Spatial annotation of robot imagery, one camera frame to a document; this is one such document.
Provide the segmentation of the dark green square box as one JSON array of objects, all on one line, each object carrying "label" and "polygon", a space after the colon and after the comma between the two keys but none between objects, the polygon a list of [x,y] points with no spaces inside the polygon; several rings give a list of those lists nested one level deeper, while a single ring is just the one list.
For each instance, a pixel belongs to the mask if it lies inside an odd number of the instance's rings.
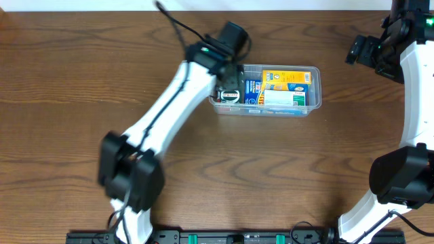
[{"label": "dark green square box", "polygon": [[241,102],[241,92],[238,89],[219,91],[218,97],[221,103],[236,104]]}]

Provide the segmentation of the blue Kool Fever box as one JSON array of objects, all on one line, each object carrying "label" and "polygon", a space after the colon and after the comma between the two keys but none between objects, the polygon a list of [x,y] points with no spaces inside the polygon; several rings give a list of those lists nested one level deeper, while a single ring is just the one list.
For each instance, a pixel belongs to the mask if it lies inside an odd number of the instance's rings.
[{"label": "blue Kool Fever box", "polygon": [[263,113],[274,115],[307,115],[306,106],[282,106],[282,105],[265,105],[264,91],[293,91],[304,92],[306,94],[306,105],[308,102],[309,85],[303,83],[280,83],[280,82],[264,82],[260,80],[245,81],[245,104],[255,104],[264,106],[281,106],[281,108],[266,109]]}]

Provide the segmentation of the clear plastic container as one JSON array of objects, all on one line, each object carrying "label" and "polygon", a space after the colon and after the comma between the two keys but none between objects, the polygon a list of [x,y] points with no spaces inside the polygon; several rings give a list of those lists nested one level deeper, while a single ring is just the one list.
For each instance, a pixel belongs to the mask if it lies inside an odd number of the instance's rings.
[{"label": "clear plastic container", "polygon": [[314,66],[240,64],[226,87],[209,98],[218,114],[305,117],[322,103]]}]

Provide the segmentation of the yellow cough syrup box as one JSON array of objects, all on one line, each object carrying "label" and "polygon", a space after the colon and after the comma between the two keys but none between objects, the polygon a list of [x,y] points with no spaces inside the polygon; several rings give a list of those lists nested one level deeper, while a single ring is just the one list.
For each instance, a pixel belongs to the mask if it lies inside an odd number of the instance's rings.
[{"label": "yellow cough syrup box", "polygon": [[263,70],[262,80],[266,82],[311,84],[311,72],[291,70]]}]

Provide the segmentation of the white and green box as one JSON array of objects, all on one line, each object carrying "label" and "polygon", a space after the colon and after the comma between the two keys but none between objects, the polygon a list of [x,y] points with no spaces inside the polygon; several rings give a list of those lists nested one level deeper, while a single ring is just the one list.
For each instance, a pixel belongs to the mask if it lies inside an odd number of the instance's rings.
[{"label": "white and green box", "polygon": [[306,94],[303,91],[264,91],[265,105],[305,106]]}]

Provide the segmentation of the red Panadol box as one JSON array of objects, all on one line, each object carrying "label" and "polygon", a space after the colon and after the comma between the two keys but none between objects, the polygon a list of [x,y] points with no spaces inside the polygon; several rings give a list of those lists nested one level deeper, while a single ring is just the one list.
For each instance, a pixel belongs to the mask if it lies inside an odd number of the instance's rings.
[{"label": "red Panadol box", "polygon": [[216,90],[214,91],[214,98],[215,98],[216,100],[219,100],[219,99],[220,99],[220,91],[219,91],[218,89],[216,89]]}]

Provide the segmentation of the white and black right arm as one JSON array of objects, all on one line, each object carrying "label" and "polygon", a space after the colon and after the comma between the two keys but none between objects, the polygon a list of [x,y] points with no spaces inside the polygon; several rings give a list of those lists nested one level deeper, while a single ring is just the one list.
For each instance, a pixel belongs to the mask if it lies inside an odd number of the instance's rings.
[{"label": "white and black right arm", "polygon": [[345,62],[373,68],[404,86],[399,148],[374,160],[370,188],[338,218],[323,243],[404,243],[384,231],[394,218],[433,203],[433,14],[429,0],[394,0],[381,37],[355,38]]}]

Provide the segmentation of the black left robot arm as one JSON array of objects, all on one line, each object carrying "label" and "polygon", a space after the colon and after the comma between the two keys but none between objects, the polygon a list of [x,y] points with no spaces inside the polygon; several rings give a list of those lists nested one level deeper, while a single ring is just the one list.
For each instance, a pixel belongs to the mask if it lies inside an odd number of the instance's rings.
[{"label": "black left robot arm", "polygon": [[98,183],[117,220],[110,228],[122,243],[146,243],[150,209],[165,184],[161,161],[196,107],[218,81],[237,74],[244,41],[199,41],[186,49],[174,78],[150,109],[123,133],[110,131],[100,145]]}]

